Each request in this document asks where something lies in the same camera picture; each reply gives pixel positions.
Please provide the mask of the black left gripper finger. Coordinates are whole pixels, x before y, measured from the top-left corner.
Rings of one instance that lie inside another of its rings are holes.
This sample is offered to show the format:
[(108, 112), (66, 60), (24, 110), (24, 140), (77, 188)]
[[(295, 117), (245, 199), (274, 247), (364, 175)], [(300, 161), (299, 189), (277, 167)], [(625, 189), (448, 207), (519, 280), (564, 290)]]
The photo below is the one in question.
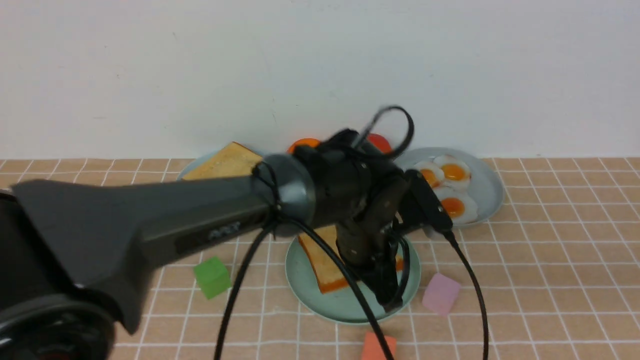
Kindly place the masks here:
[(384, 312), (397, 310), (403, 301), (405, 291), (404, 260), (375, 263), (365, 267), (365, 285), (375, 296)]

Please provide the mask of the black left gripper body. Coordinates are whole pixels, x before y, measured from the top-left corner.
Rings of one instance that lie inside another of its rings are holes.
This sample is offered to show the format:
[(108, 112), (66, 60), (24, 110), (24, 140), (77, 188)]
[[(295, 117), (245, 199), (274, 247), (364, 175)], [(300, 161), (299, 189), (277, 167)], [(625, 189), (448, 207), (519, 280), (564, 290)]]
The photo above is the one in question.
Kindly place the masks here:
[(398, 242), (387, 234), (409, 191), (404, 172), (374, 145), (352, 147), (358, 132), (343, 129), (317, 146), (292, 152), (315, 190), (314, 228), (334, 224), (336, 246), (355, 269), (395, 269)]

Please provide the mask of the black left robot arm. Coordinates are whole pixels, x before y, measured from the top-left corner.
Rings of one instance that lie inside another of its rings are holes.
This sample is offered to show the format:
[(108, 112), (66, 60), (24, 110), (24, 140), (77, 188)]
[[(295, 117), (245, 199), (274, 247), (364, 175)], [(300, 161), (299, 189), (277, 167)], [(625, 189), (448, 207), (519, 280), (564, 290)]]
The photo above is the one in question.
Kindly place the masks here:
[(138, 330), (155, 271), (256, 229), (238, 278), (267, 234), (336, 224), (329, 257), (397, 308), (393, 225), (412, 181), (358, 136), (273, 153), (238, 177), (14, 185), (1, 194), (1, 358), (105, 360), (116, 322)]

